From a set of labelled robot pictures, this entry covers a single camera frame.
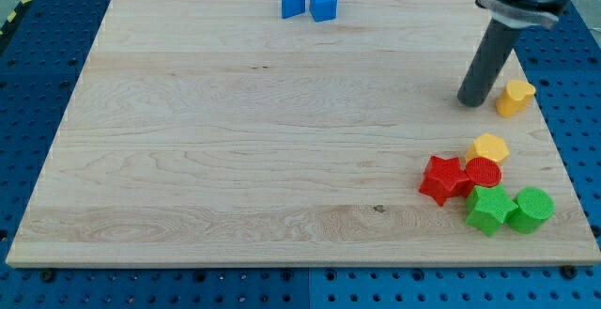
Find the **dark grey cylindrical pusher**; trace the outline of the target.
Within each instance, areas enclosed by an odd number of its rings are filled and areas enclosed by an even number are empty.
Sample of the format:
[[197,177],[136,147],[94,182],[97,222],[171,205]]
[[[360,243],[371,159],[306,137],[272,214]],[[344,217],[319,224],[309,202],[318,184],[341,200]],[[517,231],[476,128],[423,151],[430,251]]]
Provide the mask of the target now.
[[457,92],[467,107],[481,106],[495,84],[522,30],[491,19]]

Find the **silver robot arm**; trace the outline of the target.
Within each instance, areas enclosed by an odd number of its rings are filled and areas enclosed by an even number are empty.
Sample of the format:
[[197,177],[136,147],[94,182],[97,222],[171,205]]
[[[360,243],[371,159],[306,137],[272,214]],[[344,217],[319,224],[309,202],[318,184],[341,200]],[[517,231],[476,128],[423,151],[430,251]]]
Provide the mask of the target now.
[[491,20],[457,92],[465,106],[482,105],[521,34],[532,26],[551,30],[570,0],[475,0]]

